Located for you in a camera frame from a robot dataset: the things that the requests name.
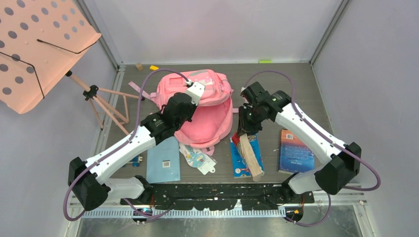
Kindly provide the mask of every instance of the perforated board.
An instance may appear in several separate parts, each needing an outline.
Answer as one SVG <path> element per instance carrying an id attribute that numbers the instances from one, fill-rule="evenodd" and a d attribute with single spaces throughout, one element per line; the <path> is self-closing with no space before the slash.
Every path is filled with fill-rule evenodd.
<path id="1" fill-rule="evenodd" d="M 86 21 L 71 0 L 1 0 L 0 52 L 35 66 L 44 95 L 87 52 L 79 52 L 101 34 Z M 0 100 L 19 114 L 43 98 L 34 69 L 0 54 Z"/>

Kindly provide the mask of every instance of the gray wall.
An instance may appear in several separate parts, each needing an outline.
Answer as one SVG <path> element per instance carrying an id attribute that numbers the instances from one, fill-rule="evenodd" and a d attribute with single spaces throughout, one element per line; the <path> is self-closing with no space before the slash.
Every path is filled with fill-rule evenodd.
<path id="1" fill-rule="evenodd" d="M 418 236 L 419 1 L 356 0 L 315 73 L 335 134 L 382 177 L 366 193 L 377 236 Z M 367 187 L 374 176 L 361 168 Z"/>
<path id="2" fill-rule="evenodd" d="M 98 44 L 72 71 L 104 88 L 115 75 Z M 99 130 L 82 92 L 64 77 L 26 114 L 0 102 L 0 236 L 64 235 L 68 165 L 77 156 L 92 155 Z"/>
<path id="3" fill-rule="evenodd" d="M 340 0 L 85 0 L 125 64 L 308 61 Z"/>

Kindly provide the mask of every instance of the backpack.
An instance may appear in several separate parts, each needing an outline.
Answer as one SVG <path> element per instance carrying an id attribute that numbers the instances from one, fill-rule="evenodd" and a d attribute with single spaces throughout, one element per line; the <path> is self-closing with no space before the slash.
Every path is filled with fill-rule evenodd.
<path id="1" fill-rule="evenodd" d="M 213 70 L 199 70 L 183 72 L 189 80 L 198 81 L 205 85 L 205 92 L 192 116 L 192 122 L 186 122 L 181 129 L 174 133 L 180 143 L 193 148 L 202 149 L 212 155 L 214 145 L 230 133 L 233 125 L 233 90 L 224 74 Z M 139 87 L 130 82 L 134 89 Z M 143 97 L 150 99 L 159 107 L 167 104 L 168 99 L 176 92 L 185 92 L 185 80 L 178 74 L 164 76 L 157 86 L 156 93 L 143 93 Z"/>

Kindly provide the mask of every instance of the electrical wire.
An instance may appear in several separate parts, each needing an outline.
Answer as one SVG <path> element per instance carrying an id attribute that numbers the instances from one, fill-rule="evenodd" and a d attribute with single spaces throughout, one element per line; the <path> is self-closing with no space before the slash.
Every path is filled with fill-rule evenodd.
<path id="1" fill-rule="evenodd" d="M 69 199 L 69 197 L 70 197 L 70 193 L 71 193 L 71 190 L 73 190 L 73 188 L 74 188 L 74 186 L 76 185 L 76 183 L 87 173 L 87 172 L 89 172 L 91 169 L 93 169 L 93 167 L 95 167 L 95 166 L 97 166 L 97 165 L 99 165 L 103 160 L 105 160 L 106 158 L 108 158 L 109 156 L 111 156 L 111 155 L 113 155 L 115 152 L 117 152 L 117 151 L 119 151 L 121 148 L 123 148 L 124 146 L 126 146 L 133 138 L 134 138 L 134 136 L 135 136 L 135 134 L 137 133 L 137 130 L 138 130 L 138 126 L 139 126 L 139 124 L 140 124 L 140 108 L 141 108 L 141 97 L 142 97 L 142 93 L 143 93 L 143 90 L 144 90 L 144 86 L 145 86 L 145 84 L 147 83 L 147 81 L 148 81 L 148 79 L 150 79 L 150 77 L 153 75 L 153 74 L 155 74 L 155 73 L 158 73 L 158 72 L 171 72 L 171 73 L 176 73 L 176 74 L 178 74 L 179 76 L 181 76 L 181 77 L 183 77 L 187 82 L 189 82 L 189 79 L 187 78 L 187 77 L 185 77 L 182 73 L 180 73 L 180 72 L 177 72 L 177 71 L 175 71 L 175 70 L 172 70 L 172 69 L 158 69 L 158 70 L 155 70 L 155 71 L 152 71 L 151 73 L 149 73 L 148 75 L 147 75 L 147 77 L 144 79 L 144 82 L 143 82 L 143 84 L 142 84 L 142 86 L 141 86 L 141 89 L 140 89 L 140 92 L 139 92 L 139 98 L 138 98 L 138 103 L 137 103 L 137 118 L 136 118 L 136 122 L 135 122 L 135 128 L 134 128 L 134 131 L 132 132 L 132 134 L 131 134 L 131 136 L 128 138 L 128 140 L 127 141 L 125 141 L 124 143 L 122 143 L 120 146 L 118 146 L 118 147 L 116 147 L 114 150 L 112 150 L 111 152 L 109 152 L 108 154 L 106 154 L 106 155 L 104 155 L 102 158 L 100 158 L 100 159 L 98 159 L 97 161 L 95 161 L 93 164 L 91 164 L 89 167 L 87 167 L 85 170 L 83 170 L 83 172 L 81 172 L 75 179 L 74 179 L 74 181 L 70 184 L 70 186 L 68 187 L 68 190 L 67 190 L 67 192 L 66 192 L 66 194 L 65 194 L 65 197 L 64 197 L 64 202 L 63 202 L 63 213 L 64 213 L 64 217 L 67 219 L 67 220 L 69 220 L 69 221 L 77 221 L 77 220 L 79 220 L 82 216 L 83 216 L 83 214 L 86 212 L 86 210 L 83 210 L 81 213 L 80 213 L 80 215 L 78 215 L 77 217 L 74 217 L 74 218 L 72 218 L 72 217 L 70 217 L 70 215 L 68 214 L 68 210 L 67 210 L 67 203 L 68 203 L 68 199 Z M 137 211 L 137 209 L 128 201 L 128 200 L 126 200 L 126 202 L 128 203 L 128 205 L 130 205 L 133 209 L 134 209 L 134 211 Z"/>
<path id="2" fill-rule="evenodd" d="M 354 155 L 353 153 L 351 153 L 350 151 L 348 151 L 344 147 L 342 147 L 338 144 L 335 144 L 332 139 L 330 139 L 325 134 L 320 132 L 313 124 L 311 124 L 307 119 L 305 119 L 305 117 L 301 114 L 301 112 L 297 109 L 297 107 L 295 105 L 295 85 L 294 85 L 294 82 L 286 74 L 284 74 L 282 72 L 279 72 L 279 71 L 274 71 L 274 70 L 266 70 L 266 71 L 258 72 L 258 73 L 255 73 L 253 76 L 251 76 L 247 80 L 244 87 L 247 87 L 249 81 L 252 80 L 254 77 L 256 77 L 257 75 L 259 75 L 261 73 L 277 73 L 277 74 L 280 74 L 280 75 L 284 76 L 286 79 L 288 79 L 288 81 L 290 81 L 290 84 L 291 84 L 291 104 L 292 104 L 295 112 L 300 117 L 300 119 L 303 120 L 313 131 L 315 131 L 323 139 L 325 139 L 327 142 L 329 142 L 332 146 L 337 147 L 339 150 L 345 152 L 346 154 L 348 154 L 349 156 L 351 156 L 352 158 L 354 158 L 355 160 L 357 160 L 358 162 L 360 162 L 361 164 L 366 166 L 374 174 L 374 176 L 377 179 L 377 184 L 375 186 L 371 187 L 371 188 L 357 188 L 357 187 L 349 187 L 349 186 L 345 186 L 343 188 L 350 189 L 350 190 L 356 190 L 356 191 L 373 191 L 373 190 L 378 189 L 381 186 L 381 178 L 380 178 L 378 172 L 370 164 L 368 164 L 366 161 L 362 160 L 361 158 L 357 157 L 356 155 Z"/>

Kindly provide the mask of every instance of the book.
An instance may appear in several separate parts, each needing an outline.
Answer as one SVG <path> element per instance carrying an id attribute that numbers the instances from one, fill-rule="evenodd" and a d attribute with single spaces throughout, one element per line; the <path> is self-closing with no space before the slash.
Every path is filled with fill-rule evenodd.
<path id="1" fill-rule="evenodd" d="M 265 171 L 263 168 L 262 157 L 260 156 L 260 148 L 259 148 L 259 143 L 257 141 L 257 136 L 249 135 L 248 138 L 249 138 L 249 143 L 253 149 L 254 155 L 256 156 L 257 162 L 262 168 L 262 171 Z M 231 140 L 231 136 L 230 136 L 230 148 L 231 148 L 231 160 L 233 162 L 234 178 L 251 177 L 249 168 L 246 166 L 246 161 L 240 156 L 239 152 L 237 151 L 236 146 Z"/>
<path id="2" fill-rule="evenodd" d="M 316 168 L 314 153 L 289 130 L 281 130 L 278 172 L 293 174 Z"/>

